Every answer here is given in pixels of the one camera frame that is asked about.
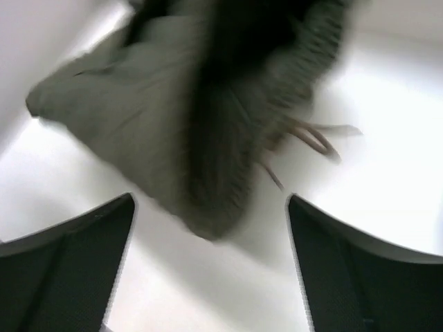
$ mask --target white surface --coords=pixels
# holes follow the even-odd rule
[[[244,227],[225,244],[184,232],[137,192],[135,235],[109,327],[307,332],[284,210],[289,192],[384,239],[443,255],[442,56],[437,46],[356,35],[318,94],[315,118],[354,124],[364,136],[332,139],[341,165],[292,140],[273,160],[288,192],[262,172]],[[0,237],[54,225],[132,189],[63,130],[28,121],[0,156]]]

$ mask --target gray cloth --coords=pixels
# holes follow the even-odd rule
[[[88,73],[106,66],[124,31],[114,33],[40,82],[26,100],[31,114],[66,125],[95,155],[211,241],[239,223],[267,140],[285,130],[287,117],[306,103],[306,91],[335,63],[353,2],[319,0],[297,26],[291,49],[214,96],[223,118],[214,130],[219,140],[207,151],[218,162],[207,167],[217,176],[206,179],[196,206],[185,190],[184,105],[208,41],[214,1],[180,0],[175,12],[149,25],[143,42],[130,46],[114,71]]]

